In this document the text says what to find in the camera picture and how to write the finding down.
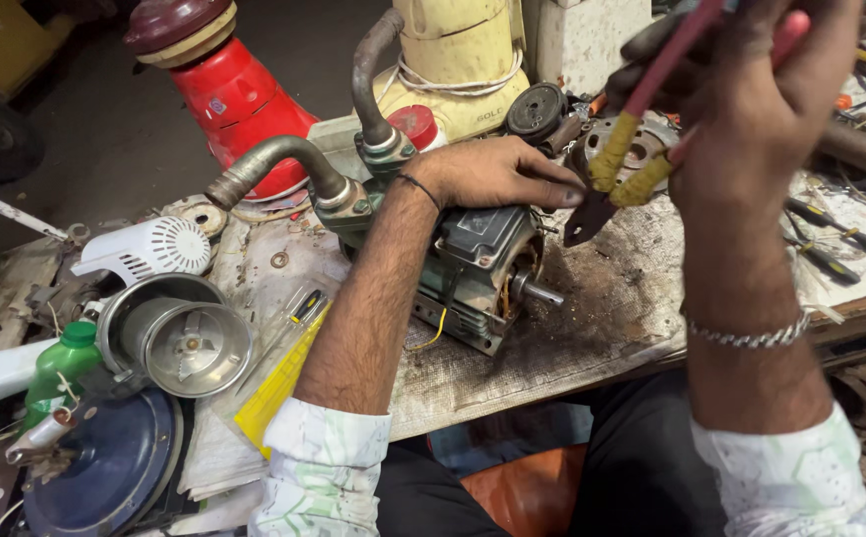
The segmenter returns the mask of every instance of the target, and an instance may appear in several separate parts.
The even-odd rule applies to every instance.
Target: orange cloth
[[[514,537],[566,535],[587,445],[561,447],[487,468],[463,486]]]

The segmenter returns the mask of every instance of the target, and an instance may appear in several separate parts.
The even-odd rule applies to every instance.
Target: pipe elbow
[[[363,125],[363,141],[367,145],[380,145],[394,135],[393,127],[379,112],[373,93],[373,75],[380,53],[400,35],[404,24],[400,12],[391,7],[356,46],[352,80],[354,109]]]
[[[229,211],[284,159],[300,162],[319,198],[336,198],[347,188],[347,179],[327,162],[316,145],[297,136],[281,135],[252,147],[209,184],[204,194]]]

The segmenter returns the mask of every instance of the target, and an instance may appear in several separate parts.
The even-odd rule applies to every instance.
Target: maroon cap
[[[122,41],[135,55],[169,47],[208,26],[233,0],[142,0]]]

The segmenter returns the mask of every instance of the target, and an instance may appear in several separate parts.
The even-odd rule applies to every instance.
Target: black pulley
[[[59,477],[23,488],[34,535],[106,537],[130,528],[158,499],[180,456],[177,399],[147,388],[119,400],[84,400],[59,442],[78,455]]]
[[[516,97],[506,114],[506,130],[529,145],[555,132],[566,116],[566,96],[555,84],[540,82]]]

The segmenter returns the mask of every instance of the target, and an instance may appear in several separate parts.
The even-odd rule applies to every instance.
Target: black wrist band
[[[402,174],[398,175],[397,177],[402,177],[402,178],[404,178],[404,179],[406,179],[406,180],[409,180],[409,181],[412,182],[415,186],[418,186],[418,187],[419,187],[420,189],[422,189],[424,192],[427,192],[427,196],[430,197],[430,201],[433,201],[433,206],[436,207],[437,212],[442,211],[442,209],[439,208],[439,201],[436,201],[436,198],[433,197],[433,194],[430,194],[430,191],[427,190],[427,188],[426,188],[425,186],[423,186],[422,184],[420,184],[420,182],[419,182],[418,180],[416,180],[415,177],[413,177],[412,175],[410,175],[410,174],[408,174],[408,173],[402,173]]]

